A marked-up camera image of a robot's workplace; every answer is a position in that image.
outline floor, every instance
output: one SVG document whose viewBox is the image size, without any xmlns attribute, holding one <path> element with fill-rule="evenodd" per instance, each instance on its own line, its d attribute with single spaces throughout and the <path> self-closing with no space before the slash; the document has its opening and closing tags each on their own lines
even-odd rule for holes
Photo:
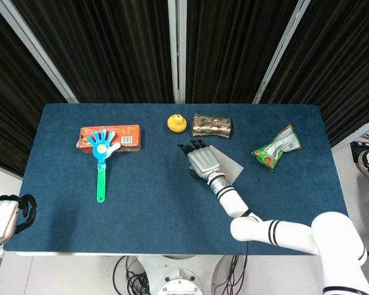
<svg viewBox="0 0 369 295">
<path fill-rule="evenodd" d="M 344 198 L 357 230 L 369 251 L 369 183 L 351 160 L 349 147 L 334 154 Z M 20 183 L 0 181 L 0 193 L 17 193 Z M 118 257 L 23 257 L 6 253 L 0 271 L 0 295 L 116 294 L 112 271 Z M 125 292 L 123 267 L 116 282 Z M 369 281 L 369 258 L 363 266 Z M 215 274 L 217 283 L 224 276 Z M 322 292 L 320 259 L 315 256 L 249 256 L 242 294 L 319 295 Z"/>
</svg>

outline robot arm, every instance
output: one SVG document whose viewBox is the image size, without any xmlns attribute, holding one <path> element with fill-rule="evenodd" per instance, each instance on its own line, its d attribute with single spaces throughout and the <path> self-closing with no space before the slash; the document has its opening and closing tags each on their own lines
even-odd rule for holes
<svg viewBox="0 0 369 295">
<path fill-rule="evenodd" d="M 234 218 L 231 234 L 238 241 L 259 241 L 314 255 L 322 261 L 323 293 L 369 294 L 369 284 L 360 268 L 367 251 L 351 220 L 337 212 L 319 215 L 312 227 L 287 221 L 262 221 L 245 204 L 220 164 L 202 140 L 193 146 L 179 144 L 196 175 L 207 181 L 227 214 Z"/>
<path fill-rule="evenodd" d="M 33 224 L 36 207 L 36 201 L 31 195 L 24 195 L 21 198 L 15 195 L 0 197 L 0 266 L 4 255 L 3 244 L 7 243 L 13 235 L 19 234 Z M 17 225 L 18 210 L 22 210 L 23 217 L 27 218 L 19 225 Z"/>
</svg>

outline black stripe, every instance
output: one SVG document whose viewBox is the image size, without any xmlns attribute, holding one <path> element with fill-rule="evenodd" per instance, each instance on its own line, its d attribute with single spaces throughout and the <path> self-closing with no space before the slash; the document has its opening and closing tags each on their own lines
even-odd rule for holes
<svg viewBox="0 0 369 295">
<path fill-rule="evenodd" d="M 366 250 L 365 250 L 365 246 L 363 246 L 363 252 L 362 252 L 362 255 L 361 255 L 361 257 L 359 257 L 359 258 L 358 258 L 358 260 L 361 260 L 361 259 L 363 258 L 363 256 L 365 255 L 365 251 L 366 251 Z"/>
<path fill-rule="evenodd" d="M 277 244 L 277 242 L 276 242 L 276 227 L 277 227 L 277 224 L 278 224 L 279 222 L 281 222 L 281 220 L 277 221 L 277 222 L 275 223 L 274 228 L 273 228 L 273 240 L 275 241 L 275 245 L 276 245 L 276 246 L 278 246 L 278 244 Z"/>
<path fill-rule="evenodd" d="M 271 229 L 272 229 L 272 225 L 273 223 L 275 222 L 276 220 L 273 220 L 271 222 L 271 224 L 269 225 L 269 229 L 268 229 L 268 238 L 269 238 L 269 241 L 271 242 L 271 244 L 273 245 L 273 242 L 272 242 L 272 237 L 271 237 Z"/>
<path fill-rule="evenodd" d="M 231 191 L 234 191 L 235 189 L 232 188 L 232 189 L 227 189 L 226 191 L 224 191 L 221 195 L 218 196 L 218 200 L 220 201 L 221 197 L 226 193 L 226 192 L 231 192 Z"/>
<path fill-rule="evenodd" d="M 213 177 L 210 181 L 209 181 L 209 186 L 212 184 L 212 182 L 214 182 L 216 179 L 220 178 L 220 177 L 225 177 L 225 175 L 220 174 L 218 176 Z"/>
<path fill-rule="evenodd" d="M 328 292 L 328 291 L 345 291 L 345 292 L 351 292 L 353 294 L 358 294 L 358 295 L 369 295 L 368 293 L 360 291 L 358 289 L 342 287 L 342 286 L 325 287 L 322 291 L 323 293 Z"/>
<path fill-rule="evenodd" d="M 244 214 L 242 214 L 240 217 L 246 217 L 249 216 L 252 213 L 251 209 L 248 209 Z"/>
</svg>

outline black curtain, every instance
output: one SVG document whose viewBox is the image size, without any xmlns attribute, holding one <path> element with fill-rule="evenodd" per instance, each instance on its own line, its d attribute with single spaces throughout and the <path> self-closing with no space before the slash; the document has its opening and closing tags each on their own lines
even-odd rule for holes
<svg viewBox="0 0 369 295">
<path fill-rule="evenodd" d="M 13 0 L 83 103 L 173 103 L 167 1 Z"/>
<path fill-rule="evenodd" d="M 311 1 L 261 102 L 319 105 L 332 146 L 369 122 L 369 1 Z"/>
<path fill-rule="evenodd" d="M 0 167 L 23 175 L 44 105 L 64 102 L 0 14 Z"/>
<path fill-rule="evenodd" d="M 251 103 L 296 0 L 188 0 L 186 102 Z"/>
</svg>

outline yellow rubber duck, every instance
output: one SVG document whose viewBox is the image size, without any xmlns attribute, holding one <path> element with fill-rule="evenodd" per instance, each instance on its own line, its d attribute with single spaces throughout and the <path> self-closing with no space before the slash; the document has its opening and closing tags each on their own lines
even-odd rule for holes
<svg viewBox="0 0 369 295">
<path fill-rule="evenodd" d="M 167 125 L 171 131 L 181 133 L 186 130 L 187 121 L 182 115 L 174 114 L 168 118 Z"/>
</svg>

